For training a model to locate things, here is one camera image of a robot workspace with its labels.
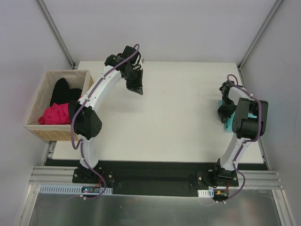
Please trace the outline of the teal t shirt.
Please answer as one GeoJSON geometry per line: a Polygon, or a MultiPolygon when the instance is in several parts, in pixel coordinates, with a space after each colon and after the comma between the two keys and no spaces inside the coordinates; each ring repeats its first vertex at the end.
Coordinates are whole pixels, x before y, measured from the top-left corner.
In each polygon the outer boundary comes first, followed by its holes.
{"type": "MultiPolygon", "coordinates": [[[[220,107],[222,105],[222,100],[219,100],[218,104],[219,104],[219,107],[220,107]]],[[[234,112],[231,115],[231,117],[228,118],[225,123],[223,123],[224,124],[224,131],[225,132],[232,132],[232,123],[233,123],[233,120],[234,120],[235,113],[236,112],[234,112]]],[[[252,113],[249,113],[248,117],[249,118],[255,118],[255,119],[257,119],[257,116],[253,115],[252,113]]]]}

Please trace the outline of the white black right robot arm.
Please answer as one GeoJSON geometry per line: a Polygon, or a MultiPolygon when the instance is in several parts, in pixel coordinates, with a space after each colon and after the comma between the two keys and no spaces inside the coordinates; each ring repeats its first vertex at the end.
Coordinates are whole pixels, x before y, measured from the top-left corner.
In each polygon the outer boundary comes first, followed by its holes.
{"type": "Polygon", "coordinates": [[[220,87],[222,104],[217,110],[222,123],[233,117],[232,139],[212,173],[215,186],[223,186],[234,181],[238,173],[238,163],[247,147],[257,142],[265,133],[268,107],[267,101],[258,100],[245,87],[226,81],[220,87]]]}

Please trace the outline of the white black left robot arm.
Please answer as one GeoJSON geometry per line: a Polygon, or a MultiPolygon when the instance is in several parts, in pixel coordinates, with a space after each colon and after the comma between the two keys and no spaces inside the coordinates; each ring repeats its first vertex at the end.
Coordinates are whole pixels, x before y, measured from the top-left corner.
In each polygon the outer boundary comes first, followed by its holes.
{"type": "Polygon", "coordinates": [[[71,145],[80,150],[81,159],[76,178],[89,183],[104,183],[97,165],[98,158],[95,138],[102,129],[98,111],[108,95],[120,80],[125,80],[126,89],[143,94],[142,56],[140,45],[126,46],[122,53],[110,55],[94,84],[77,101],[68,104],[71,122],[71,145]]]}

